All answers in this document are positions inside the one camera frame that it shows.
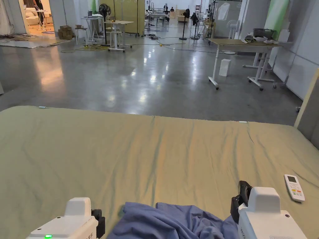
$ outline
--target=mattress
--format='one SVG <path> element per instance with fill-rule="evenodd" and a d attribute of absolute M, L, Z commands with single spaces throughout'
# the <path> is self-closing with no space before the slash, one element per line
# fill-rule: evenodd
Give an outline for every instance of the mattress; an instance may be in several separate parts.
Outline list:
<path fill-rule="evenodd" d="M 239 180 L 274 187 L 282 210 L 319 236 L 319 151 L 291 126 L 18 106 L 0 112 L 0 155 L 2 238 L 27 237 L 73 197 L 103 210 L 107 233 L 125 202 L 225 219 Z M 290 199 L 284 174 L 297 175 L 304 203 Z"/>

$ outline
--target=basket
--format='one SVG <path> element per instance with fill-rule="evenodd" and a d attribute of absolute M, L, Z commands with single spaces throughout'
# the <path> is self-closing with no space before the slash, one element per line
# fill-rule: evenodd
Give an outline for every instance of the basket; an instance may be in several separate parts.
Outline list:
<path fill-rule="evenodd" d="M 254 37 L 267 37 L 271 39 L 274 32 L 274 30 L 270 29 L 254 28 Z"/>

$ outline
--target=white fan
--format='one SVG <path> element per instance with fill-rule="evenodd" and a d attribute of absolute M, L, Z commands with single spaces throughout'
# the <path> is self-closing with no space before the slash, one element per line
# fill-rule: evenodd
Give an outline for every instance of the white fan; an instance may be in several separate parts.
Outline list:
<path fill-rule="evenodd" d="M 238 21 L 230 20 L 227 23 L 227 28 L 230 28 L 228 39 L 234 39 L 235 38 L 235 33 L 239 31 L 239 24 L 240 24 L 239 20 Z M 228 55 L 235 55 L 236 54 L 236 52 L 233 52 L 233 51 L 225 51 L 224 53 L 228 54 Z"/>

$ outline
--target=white sofa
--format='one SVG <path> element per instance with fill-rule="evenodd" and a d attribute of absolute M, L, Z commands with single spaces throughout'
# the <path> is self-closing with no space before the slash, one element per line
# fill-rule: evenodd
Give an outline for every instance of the white sofa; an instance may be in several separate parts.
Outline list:
<path fill-rule="evenodd" d="M 49 12 L 44 13 L 44 16 L 46 17 L 46 23 L 52 23 L 52 17 L 50 17 L 50 15 L 51 13 Z M 26 21 L 30 26 L 39 24 L 38 13 L 36 12 L 34 7 L 26 8 Z"/>
<path fill-rule="evenodd" d="M 26 8 L 26 21 L 30 26 L 39 24 L 38 14 L 35 11 L 35 8 Z"/>

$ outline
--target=black fan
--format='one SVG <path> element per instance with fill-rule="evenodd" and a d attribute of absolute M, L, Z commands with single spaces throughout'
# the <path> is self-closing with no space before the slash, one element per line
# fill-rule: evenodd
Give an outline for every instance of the black fan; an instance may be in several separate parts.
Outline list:
<path fill-rule="evenodd" d="M 106 45 L 106 17 L 111 15 L 111 8 L 106 4 L 101 4 L 99 7 L 99 13 L 104 17 L 104 37 L 105 37 L 105 45 Z"/>
<path fill-rule="evenodd" d="M 191 19 L 192 19 L 192 24 L 193 24 L 193 26 L 195 26 L 195 34 L 194 34 L 194 36 L 193 37 L 191 37 L 191 39 L 193 39 L 193 40 L 198 40 L 199 38 L 198 38 L 198 33 L 196 34 L 196 31 L 198 30 L 197 29 L 197 23 L 198 23 L 198 18 L 197 18 L 197 16 L 196 16 L 196 13 L 193 13 L 193 15 L 191 16 Z"/>
<path fill-rule="evenodd" d="M 180 37 L 180 40 L 187 40 L 187 38 L 184 38 L 184 32 L 185 32 L 185 23 L 186 23 L 186 18 L 189 18 L 190 11 L 189 9 L 186 9 L 186 11 L 183 13 L 184 15 L 184 29 L 183 29 L 183 37 Z"/>

